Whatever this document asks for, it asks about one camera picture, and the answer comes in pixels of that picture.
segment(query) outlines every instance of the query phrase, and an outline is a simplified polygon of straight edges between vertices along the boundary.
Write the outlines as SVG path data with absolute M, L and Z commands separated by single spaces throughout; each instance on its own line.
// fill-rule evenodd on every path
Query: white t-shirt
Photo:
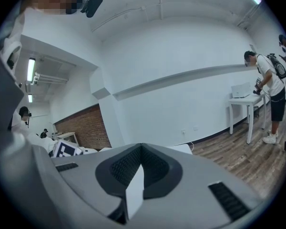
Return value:
M 272 62 L 270 61 L 270 59 L 263 55 L 258 55 L 256 57 L 256 60 L 257 67 L 263 77 L 265 77 L 265 74 L 268 70 L 271 70 L 272 78 L 269 82 L 267 82 L 267 86 L 269 87 L 270 96 L 277 95 L 283 90 L 285 86 L 284 83 L 280 80 L 280 78 L 278 78 L 278 76 L 276 75 L 276 70 Z

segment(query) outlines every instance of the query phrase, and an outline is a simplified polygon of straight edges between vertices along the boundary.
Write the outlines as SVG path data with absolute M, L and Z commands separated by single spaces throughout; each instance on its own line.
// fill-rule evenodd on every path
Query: wood plank flooring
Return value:
M 234 128 L 232 135 L 225 132 L 207 141 L 195 144 L 194 155 L 213 160 L 250 185 L 261 198 L 274 195 L 286 175 L 286 105 L 284 119 L 280 123 L 275 145 L 262 141 L 271 128 L 270 104 L 267 105 L 266 128 L 261 128 L 263 109 L 254 119 L 251 143 L 246 143 L 249 125 L 246 121 Z

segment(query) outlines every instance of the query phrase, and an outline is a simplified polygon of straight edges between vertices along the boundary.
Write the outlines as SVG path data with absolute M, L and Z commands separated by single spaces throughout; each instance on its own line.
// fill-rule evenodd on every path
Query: brick wall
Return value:
M 111 147 L 99 105 L 92 106 L 55 123 L 58 132 L 75 132 L 80 146 Z

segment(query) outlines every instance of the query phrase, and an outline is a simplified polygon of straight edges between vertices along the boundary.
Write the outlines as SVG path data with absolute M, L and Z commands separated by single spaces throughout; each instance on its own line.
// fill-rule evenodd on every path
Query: white ceiling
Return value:
M 18 83 L 22 83 L 22 91 L 26 93 L 25 81 L 27 80 L 29 58 L 35 58 L 34 75 L 35 72 L 50 76 L 56 76 L 64 79 L 69 78 L 69 73 L 74 69 L 75 65 L 52 58 L 47 55 L 41 55 L 37 52 L 22 49 L 20 57 L 15 69 L 15 76 Z M 34 103 L 48 102 L 60 84 L 51 83 L 37 83 L 31 86 L 30 94 L 33 95 Z
M 88 21 L 91 30 L 110 17 L 129 9 L 146 6 L 150 21 L 160 19 L 159 0 L 103 0 L 92 19 L 85 16 L 77 19 Z M 218 19 L 237 25 L 244 15 L 255 5 L 252 0 L 163 0 L 163 17 L 199 16 Z M 145 12 L 131 11 L 111 20 L 93 32 L 100 40 L 120 33 L 127 28 L 146 22 Z

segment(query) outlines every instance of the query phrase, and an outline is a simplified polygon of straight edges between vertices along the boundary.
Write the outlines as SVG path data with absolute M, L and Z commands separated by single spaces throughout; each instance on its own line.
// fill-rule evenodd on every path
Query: white sneaker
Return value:
M 272 134 L 272 131 L 271 131 L 271 129 L 269 129 L 268 131 L 267 131 L 267 133 L 270 135 L 270 134 Z
M 276 135 L 270 134 L 269 136 L 263 137 L 263 142 L 269 144 L 276 144 Z

